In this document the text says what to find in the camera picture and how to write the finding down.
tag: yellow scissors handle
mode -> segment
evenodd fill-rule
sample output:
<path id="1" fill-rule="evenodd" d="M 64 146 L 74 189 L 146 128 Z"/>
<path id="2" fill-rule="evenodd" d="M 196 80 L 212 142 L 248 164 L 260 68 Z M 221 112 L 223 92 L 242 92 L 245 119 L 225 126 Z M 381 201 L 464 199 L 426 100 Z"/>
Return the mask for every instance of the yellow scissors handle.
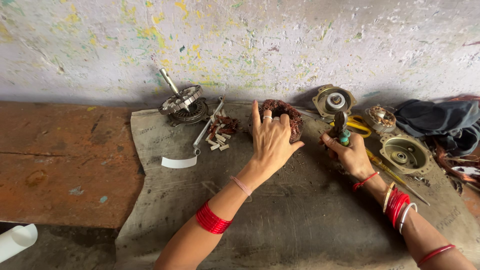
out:
<path id="1" fill-rule="evenodd" d="M 372 134 L 372 131 L 370 128 L 367 126 L 367 124 L 363 123 L 363 118 L 359 115 L 353 115 L 348 117 L 348 122 L 347 126 L 351 126 L 357 129 L 360 129 L 362 131 L 365 131 L 367 134 L 360 134 L 362 138 L 367 138 Z"/>

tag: silver bangle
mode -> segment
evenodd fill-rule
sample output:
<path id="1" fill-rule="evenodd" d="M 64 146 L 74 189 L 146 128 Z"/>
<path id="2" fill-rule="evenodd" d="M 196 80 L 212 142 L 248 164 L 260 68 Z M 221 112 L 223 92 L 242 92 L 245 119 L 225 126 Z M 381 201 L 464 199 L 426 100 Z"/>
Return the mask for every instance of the silver bangle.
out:
<path id="1" fill-rule="evenodd" d="M 403 227 L 403 223 L 405 222 L 405 217 L 407 216 L 408 209 L 412 206 L 415 207 L 415 212 L 418 212 L 417 211 L 417 205 L 415 203 L 411 203 L 411 204 L 407 205 L 407 207 L 403 211 L 402 219 L 400 221 L 400 228 L 398 230 L 400 232 L 400 234 L 402 234 L 402 227 Z"/>

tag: screwdriver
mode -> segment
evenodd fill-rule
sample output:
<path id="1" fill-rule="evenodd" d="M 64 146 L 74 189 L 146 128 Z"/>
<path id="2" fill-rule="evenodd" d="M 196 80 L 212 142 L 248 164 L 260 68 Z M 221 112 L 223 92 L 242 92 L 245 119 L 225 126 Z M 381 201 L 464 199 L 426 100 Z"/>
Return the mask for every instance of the screwdriver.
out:
<path id="1" fill-rule="evenodd" d="M 372 152 L 370 152 L 370 150 L 368 150 L 367 148 L 365 148 L 365 150 L 367 151 L 367 156 L 368 158 L 375 164 L 377 165 L 378 167 L 382 168 L 385 172 L 389 173 L 391 176 L 393 176 L 393 178 L 396 179 L 396 181 L 401 184 L 404 188 L 408 189 L 411 193 L 413 193 L 413 195 L 417 196 L 417 198 L 419 198 L 420 200 L 422 200 L 424 203 L 426 203 L 428 206 L 430 206 L 430 204 L 422 197 L 420 196 L 417 192 L 415 192 L 415 190 L 413 190 L 411 187 L 409 187 L 407 185 L 407 183 L 405 183 L 405 181 L 403 181 L 400 177 L 398 177 L 394 172 L 392 172 L 391 169 L 389 169 L 385 164 L 383 164 L 382 160 L 375 156 Z"/>

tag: red thread bracelet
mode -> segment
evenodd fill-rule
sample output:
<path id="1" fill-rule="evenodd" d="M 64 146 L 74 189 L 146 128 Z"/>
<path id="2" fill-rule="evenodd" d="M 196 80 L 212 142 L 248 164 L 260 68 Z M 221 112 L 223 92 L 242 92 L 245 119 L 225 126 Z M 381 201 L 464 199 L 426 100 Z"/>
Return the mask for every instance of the red thread bracelet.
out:
<path id="1" fill-rule="evenodd" d="M 387 209 L 385 211 L 385 215 L 388 216 L 388 219 L 393 225 L 393 228 L 396 229 L 396 220 L 398 215 L 400 214 L 400 210 L 404 203 L 410 203 L 410 197 L 399 191 L 398 188 L 392 190 L 390 193 L 390 197 L 388 199 Z"/>
<path id="2" fill-rule="evenodd" d="M 376 173 L 370 175 L 367 179 L 363 180 L 363 182 L 354 184 L 354 185 L 353 185 L 353 192 L 356 192 L 356 191 L 357 191 L 357 188 L 363 186 L 363 184 L 365 184 L 365 182 L 366 182 L 367 180 L 370 180 L 370 178 L 376 176 L 376 175 L 379 174 L 379 173 L 380 173 L 380 172 L 376 172 Z"/>
<path id="3" fill-rule="evenodd" d="M 233 220 L 226 221 L 217 217 L 208 207 L 208 201 L 209 200 L 197 210 L 197 214 L 195 215 L 197 222 L 211 233 L 222 234 L 230 224 L 232 224 Z"/>
<path id="4" fill-rule="evenodd" d="M 444 252 L 446 251 L 447 249 L 450 249 L 452 247 L 455 247 L 454 245 L 450 244 L 450 245 L 446 245 L 446 246 L 442 246 L 441 248 L 438 248 L 434 251 L 432 251 L 431 253 L 429 253 L 427 256 L 423 257 L 423 259 L 421 259 L 418 264 L 417 264 L 417 267 L 420 268 L 420 265 L 422 265 L 424 262 L 426 262 L 427 260 L 429 260 L 430 258 L 432 258 L 433 256 L 441 253 L 441 252 Z"/>

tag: hand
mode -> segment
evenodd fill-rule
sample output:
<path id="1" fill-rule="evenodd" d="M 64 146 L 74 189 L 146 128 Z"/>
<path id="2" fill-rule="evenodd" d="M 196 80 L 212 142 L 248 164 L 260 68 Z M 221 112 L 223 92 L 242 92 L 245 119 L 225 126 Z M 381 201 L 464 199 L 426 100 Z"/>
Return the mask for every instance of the hand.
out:
<path id="1" fill-rule="evenodd" d="M 375 171 L 370 164 L 363 138 L 352 132 L 350 135 L 350 144 L 345 147 L 339 144 L 335 139 L 328 135 L 328 130 L 320 137 L 319 144 L 325 144 L 329 147 L 330 158 L 338 159 L 342 162 L 343 167 L 360 181 L 372 175 Z"/>
<path id="2" fill-rule="evenodd" d="M 271 117 L 272 111 L 266 110 L 264 116 Z M 287 162 L 293 152 L 305 144 L 301 141 L 289 143 L 291 128 L 288 114 L 282 114 L 280 120 L 265 118 L 262 123 L 258 102 L 255 100 L 252 104 L 252 119 L 253 157 L 249 163 L 255 163 L 261 168 L 262 174 L 268 179 Z"/>

